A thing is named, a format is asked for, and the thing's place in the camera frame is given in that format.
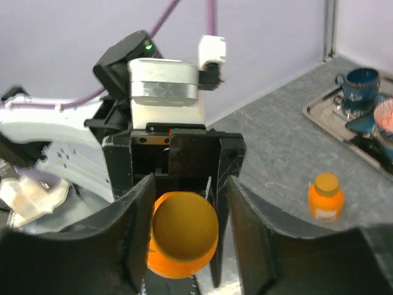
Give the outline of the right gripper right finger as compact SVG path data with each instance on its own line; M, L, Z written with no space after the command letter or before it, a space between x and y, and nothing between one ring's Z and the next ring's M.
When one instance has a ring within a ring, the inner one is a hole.
M244 294L391 294L392 226L331 231L228 181Z

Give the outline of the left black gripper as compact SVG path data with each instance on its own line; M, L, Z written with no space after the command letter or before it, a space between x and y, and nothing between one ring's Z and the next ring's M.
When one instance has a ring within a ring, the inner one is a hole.
M137 184L149 174L156 177L158 197L171 191L206 195L212 178L219 235L210 269L214 287L220 286L229 215L227 182L241 172L247 152L243 135L207 130L201 125L164 124L108 135L102 149L115 200L133 188L133 181Z

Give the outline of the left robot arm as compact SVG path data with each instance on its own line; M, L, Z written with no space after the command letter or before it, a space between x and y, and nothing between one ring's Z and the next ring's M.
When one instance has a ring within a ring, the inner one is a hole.
M203 91L222 83L227 45L204 35L198 63L165 59L144 30L93 67L103 92L84 101L1 98L1 159L80 186L107 206L57 233L1 235L6 294L137 294L158 281L196 290L210 266L222 279L227 179L246 155L239 133L207 129Z

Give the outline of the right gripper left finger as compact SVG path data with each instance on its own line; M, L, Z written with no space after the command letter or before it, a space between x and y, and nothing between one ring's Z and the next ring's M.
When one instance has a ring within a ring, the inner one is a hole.
M70 231L1 229L1 294L138 294L155 197L148 175Z

